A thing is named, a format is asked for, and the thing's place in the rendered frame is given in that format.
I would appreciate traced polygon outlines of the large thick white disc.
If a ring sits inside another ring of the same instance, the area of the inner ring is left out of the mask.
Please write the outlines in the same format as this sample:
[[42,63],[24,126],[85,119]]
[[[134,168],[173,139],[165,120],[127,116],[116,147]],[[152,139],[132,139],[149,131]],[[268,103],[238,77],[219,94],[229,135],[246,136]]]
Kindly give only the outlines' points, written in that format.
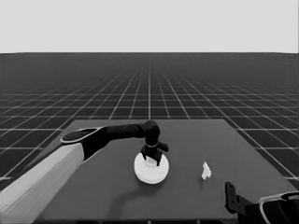
[[143,158],[138,153],[134,161],[134,171],[138,179],[147,184],[158,184],[164,181],[169,171],[169,161],[165,155],[162,155],[160,163],[156,160],[146,157]]

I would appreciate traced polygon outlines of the small white T-shaped piece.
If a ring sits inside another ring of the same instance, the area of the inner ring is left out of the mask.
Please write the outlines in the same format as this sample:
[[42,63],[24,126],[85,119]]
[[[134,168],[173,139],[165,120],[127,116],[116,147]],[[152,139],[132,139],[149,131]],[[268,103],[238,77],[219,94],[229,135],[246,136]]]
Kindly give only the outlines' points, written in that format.
[[206,162],[203,164],[203,173],[202,173],[202,178],[206,180],[208,177],[211,177],[212,173],[211,170]]

